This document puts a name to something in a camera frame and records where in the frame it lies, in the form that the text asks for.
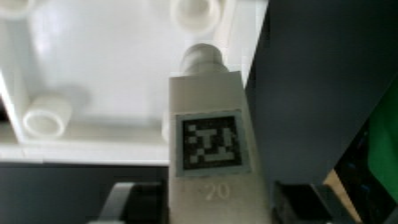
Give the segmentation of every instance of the printed number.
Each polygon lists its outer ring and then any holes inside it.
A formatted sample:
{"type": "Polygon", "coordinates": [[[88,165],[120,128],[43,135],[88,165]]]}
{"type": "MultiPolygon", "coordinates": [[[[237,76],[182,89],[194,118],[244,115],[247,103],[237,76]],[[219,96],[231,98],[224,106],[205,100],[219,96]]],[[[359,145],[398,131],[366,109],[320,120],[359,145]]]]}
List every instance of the printed number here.
{"type": "Polygon", "coordinates": [[[231,195],[231,188],[226,183],[207,184],[205,188],[208,189],[207,200],[212,201],[214,198],[228,199],[231,195]]]}

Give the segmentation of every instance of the label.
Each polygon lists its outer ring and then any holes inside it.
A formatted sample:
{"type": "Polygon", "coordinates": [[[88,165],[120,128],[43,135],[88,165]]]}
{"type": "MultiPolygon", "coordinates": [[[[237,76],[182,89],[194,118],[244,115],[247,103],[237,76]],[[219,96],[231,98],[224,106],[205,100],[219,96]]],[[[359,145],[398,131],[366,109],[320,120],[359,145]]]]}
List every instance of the label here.
{"type": "Polygon", "coordinates": [[[178,176],[249,172],[249,153],[240,111],[178,115],[178,176]]]}

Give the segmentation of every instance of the green object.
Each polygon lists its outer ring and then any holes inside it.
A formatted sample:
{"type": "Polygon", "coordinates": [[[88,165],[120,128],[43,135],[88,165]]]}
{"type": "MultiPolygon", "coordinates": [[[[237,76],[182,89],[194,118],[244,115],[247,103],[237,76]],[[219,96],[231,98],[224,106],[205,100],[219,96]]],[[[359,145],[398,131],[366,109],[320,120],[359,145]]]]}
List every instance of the green object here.
{"type": "Polygon", "coordinates": [[[368,165],[398,202],[398,79],[370,117],[368,165]]]}

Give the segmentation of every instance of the white plastic tube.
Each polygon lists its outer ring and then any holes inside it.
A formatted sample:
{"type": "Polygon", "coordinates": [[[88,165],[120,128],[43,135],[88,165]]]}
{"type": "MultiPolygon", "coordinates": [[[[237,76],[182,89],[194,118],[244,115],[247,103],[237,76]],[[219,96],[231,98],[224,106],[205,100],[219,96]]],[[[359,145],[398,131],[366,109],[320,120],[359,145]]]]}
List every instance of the white plastic tube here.
{"type": "Polygon", "coordinates": [[[171,18],[191,34],[207,34],[221,21],[219,0],[171,0],[171,18]]]}
{"type": "Polygon", "coordinates": [[[198,44],[189,48],[183,56],[182,71],[185,76],[228,72],[221,50],[214,45],[198,44]]]}
{"type": "Polygon", "coordinates": [[[0,17],[20,20],[31,14],[41,0],[0,0],[0,17]]]}
{"type": "Polygon", "coordinates": [[[38,138],[59,138],[72,119],[72,104],[57,94],[36,98],[24,116],[24,127],[38,138]]]}

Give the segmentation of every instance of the white plastic tray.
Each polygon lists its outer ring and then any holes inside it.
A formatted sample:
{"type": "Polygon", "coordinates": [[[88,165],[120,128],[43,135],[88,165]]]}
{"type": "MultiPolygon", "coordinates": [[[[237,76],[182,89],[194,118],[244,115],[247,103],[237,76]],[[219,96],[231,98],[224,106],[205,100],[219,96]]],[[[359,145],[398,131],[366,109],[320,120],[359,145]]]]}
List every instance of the white plastic tray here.
{"type": "Polygon", "coordinates": [[[0,126],[0,161],[167,165],[162,118],[169,77],[196,43],[214,44],[230,71],[249,76],[267,0],[221,0],[215,30],[173,24],[173,0],[47,0],[25,19],[0,20],[0,93],[13,128],[0,126]],[[40,94],[73,105],[66,134],[36,139],[24,114],[40,94]]]}

